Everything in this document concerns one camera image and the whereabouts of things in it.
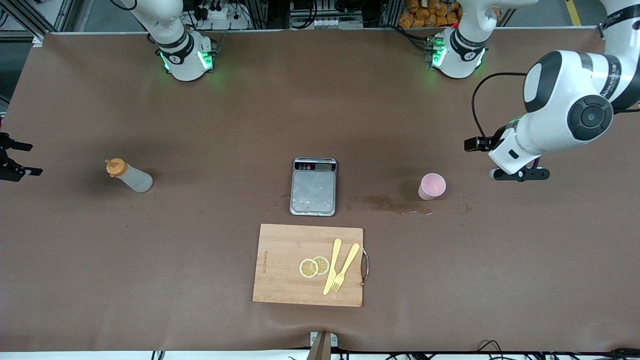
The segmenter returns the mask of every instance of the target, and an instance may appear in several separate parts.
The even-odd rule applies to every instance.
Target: gray floor
[[[84,0],[88,15],[79,22],[79,31],[126,32],[143,31],[131,13],[120,10],[107,0]],[[606,13],[599,0],[573,0],[582,25],[602,22]],[[565,0],[540,0],[534,6],[518,9],[508,26],[571,26]],[[31,44],[5,44],[0,42],[0,94],[11,97],[18,82],[22,66]]]

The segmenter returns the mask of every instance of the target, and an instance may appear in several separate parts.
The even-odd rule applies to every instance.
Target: yellow knife
[[[333,242],[333,252],[331,253],[331,264],[329,264],[329,274],[326,277],[326,285],[324,286],[323,294],[328,294],[335,280],[335,262],[338,260],[338,254],[340,254],[340,248],[342,247],[342,240],[336,239]]]

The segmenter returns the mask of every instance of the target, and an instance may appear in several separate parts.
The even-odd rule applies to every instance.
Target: brown liquid spill
[[[396,214],[412,214],[420,213],[429,215],[433,212],[431,209],[422,207],[419,201],[410,202],[393,202],[388,195],[367,195],[350,197],[351,201],[360,201],[364,204],[371,205],[371,209],[375,211],[390,211]]]

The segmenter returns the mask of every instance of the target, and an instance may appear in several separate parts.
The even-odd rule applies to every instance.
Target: yellow floor tape
[[[566,9],[569,11],[569,16],[571,17],[571,23],[573,26],[581,26],[580,17],[578,16],[578,10],[575,9],[575,4],[573,0],[564,0],[566,4]]]

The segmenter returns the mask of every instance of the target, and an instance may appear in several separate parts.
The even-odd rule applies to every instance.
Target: digital kitchen scale
[[[330,217],[335,214],[335,159],[297,158],[293,161],[291,205],[293,215]]]

